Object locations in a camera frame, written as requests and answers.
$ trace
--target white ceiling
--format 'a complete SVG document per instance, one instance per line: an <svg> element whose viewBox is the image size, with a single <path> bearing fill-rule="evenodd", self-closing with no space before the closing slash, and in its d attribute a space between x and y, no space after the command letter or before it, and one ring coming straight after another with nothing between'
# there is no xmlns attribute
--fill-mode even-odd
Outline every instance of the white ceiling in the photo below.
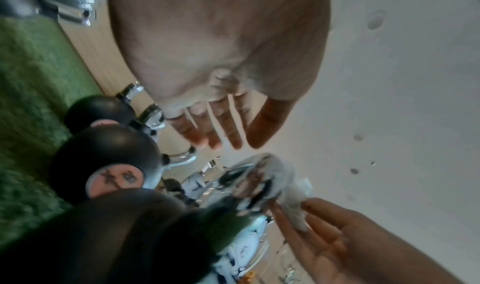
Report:
<svg viewBox="0 0 480 284"><path fill-rule="evenodd" d="M263 150L478 283L479 80L480 0L333 0L318 80Z"/></svg>

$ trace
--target hand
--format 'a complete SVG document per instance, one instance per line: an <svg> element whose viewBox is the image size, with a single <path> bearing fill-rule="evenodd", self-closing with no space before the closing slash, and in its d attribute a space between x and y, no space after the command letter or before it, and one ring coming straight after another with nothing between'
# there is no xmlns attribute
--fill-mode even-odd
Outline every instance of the hand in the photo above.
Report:
<svg viewBox="0 0 480 284"><path fill-rule="evenodd" d="M431 258L366 216L319 198L302 203L310 226L295 230L271 211L293 254L318 284L460 284Z"/></svg>
<svg viewBox="0 0 480 284"><path fill-rule="evenodd" d="M108 5L130 70L180 134L213 149L221 141L207 105L232 146L243 145L229 96L252 147L263 146L282 127L317 77L330 26L330 0L108 0ZM253 121L252 90L267 96Z"/></svg>

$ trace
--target green grass mat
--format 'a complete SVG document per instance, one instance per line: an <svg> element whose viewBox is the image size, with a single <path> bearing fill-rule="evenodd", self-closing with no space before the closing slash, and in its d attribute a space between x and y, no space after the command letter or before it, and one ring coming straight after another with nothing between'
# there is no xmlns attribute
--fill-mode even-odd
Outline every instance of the green grass mat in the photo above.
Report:
<svg viewBox="0 0 480 284"><path fill-rule="evenodd" d="M98 93L56 22L0 17L0 246L69 208L47 184L48 165L70 137L68 107Z"/></svg>

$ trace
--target label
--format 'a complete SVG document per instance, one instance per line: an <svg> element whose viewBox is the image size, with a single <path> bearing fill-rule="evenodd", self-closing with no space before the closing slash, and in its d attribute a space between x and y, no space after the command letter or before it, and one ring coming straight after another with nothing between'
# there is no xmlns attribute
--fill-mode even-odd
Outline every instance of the label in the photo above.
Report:
<svg viewBox="0 0 480 284"><path fill-rule="evenodd" d="M110 194L120 189L142 188L145 182L144 173L128 164L112 164L92 174L85 186L90 199Z"/></svg>
<svg viewBox="0 0 480 284"><path fill-rule="evenodd" d="M90 127L96 127L101 125L118 125L118 124L120 123L113 119L97 119L96 121L90 124Z"/></svg>

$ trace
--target green artificial turf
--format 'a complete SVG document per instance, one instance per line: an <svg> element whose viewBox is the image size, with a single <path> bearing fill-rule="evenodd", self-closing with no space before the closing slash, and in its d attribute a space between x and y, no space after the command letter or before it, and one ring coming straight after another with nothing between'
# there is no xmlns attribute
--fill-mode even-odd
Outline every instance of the green artificial turf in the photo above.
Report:
<svg viewBox="0 0 480 284"><path fill-rule="evenodd" d="M0 17L0 246L70 207L48 166L70 137L68 107L99 93L56 22Z"/></svg>

